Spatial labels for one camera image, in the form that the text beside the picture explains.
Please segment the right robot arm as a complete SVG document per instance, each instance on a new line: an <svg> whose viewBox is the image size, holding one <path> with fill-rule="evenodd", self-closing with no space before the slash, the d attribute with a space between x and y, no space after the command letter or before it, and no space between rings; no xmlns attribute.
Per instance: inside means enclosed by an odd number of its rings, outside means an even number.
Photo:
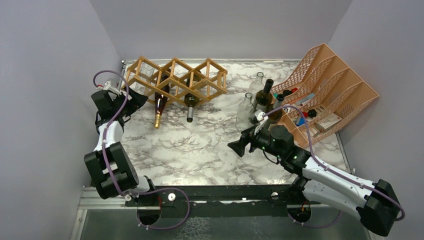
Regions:
<svg viewBox="0 0 424 240"><path fill-rule="evenodd" d="M246 146L251 153L259 149L276 157L276 164L297 175L288 190L289 199L296 204L307 200L336 208L382 237L389 235L402 214L389 182L373 182L333 167L295 145L293 134L283 125L273 126L267 133L256 133L255 127L250 127L241 132L239 140L228 143L239 157L244 156Z"/></svg>

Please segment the dark bottle silver cap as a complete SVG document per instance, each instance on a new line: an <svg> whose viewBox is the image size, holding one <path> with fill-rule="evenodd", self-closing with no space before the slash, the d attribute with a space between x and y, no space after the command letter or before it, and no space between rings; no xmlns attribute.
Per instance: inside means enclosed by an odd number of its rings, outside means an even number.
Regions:
<svg viewBox="0 0 424 240"><path fill-rule="evenodd" d="M200 80L201 80L201 78L198 75L194 74L193 75L192 84L196 84ZM190 86L190 83L189 82L190 82L190 79L187 78L186 79L186 86L187 87ZM194 119L194 108L195 108L195 106L199 102L200 102L200 99L197 96L195 96L195 95L193 95L191 93L188 93L188 94L186 94L184 96L184 103L187 106L187 117L186 117L186 121L188 123L192 123L193 122L193 119Z"/></svg>

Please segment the dark green top wine bottle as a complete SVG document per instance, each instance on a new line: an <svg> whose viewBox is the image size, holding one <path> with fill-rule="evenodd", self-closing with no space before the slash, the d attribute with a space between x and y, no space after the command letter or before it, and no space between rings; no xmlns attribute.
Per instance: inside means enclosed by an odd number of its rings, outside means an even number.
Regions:
<svg viewBox="0 0 424 240"><path fill-rule="evenodd" d="M281 117L283 116L283 110L278 108L282 105L284 99L285 99L284 94L280 93L276 96L273 106L267 107L266 113L271 112L271 114L267 116L268 120L264 124L264 129L266 131L269 130L270 126L276 125L280 121Z"/></svg>

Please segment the green wine bottle beige label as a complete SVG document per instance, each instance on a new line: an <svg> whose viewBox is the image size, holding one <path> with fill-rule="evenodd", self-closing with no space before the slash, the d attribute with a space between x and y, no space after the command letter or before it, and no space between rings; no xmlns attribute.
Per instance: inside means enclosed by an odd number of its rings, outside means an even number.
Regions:
<svg viewBox="0 0 424 240"><path fill-rule="evenodd" d="M269 78L266 80L264 87L262 90L259 90L256 95L253 102L253 110L262 110L263 112L266 111L267 106L269 106L272 103L273 95L271 94L271 89L274 85L274 80Z"/></svg>

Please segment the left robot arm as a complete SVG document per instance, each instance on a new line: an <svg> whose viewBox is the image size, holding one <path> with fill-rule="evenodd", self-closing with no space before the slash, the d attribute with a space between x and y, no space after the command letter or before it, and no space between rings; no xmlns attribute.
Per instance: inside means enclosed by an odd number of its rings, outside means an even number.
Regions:
<svg viewBox="0 0 424 240"><path fill-rule="evenodd" d="M111 95L112 91L104 89L91 95L97 107L95 126L99 139L93 152L84 156L84 163L102 199L138 193L144 205L152 205L157 200L155 186L147 176L138 176L121 143L125 123L148 97L132 89L127 102L123 93L115 98Z"/></svg>

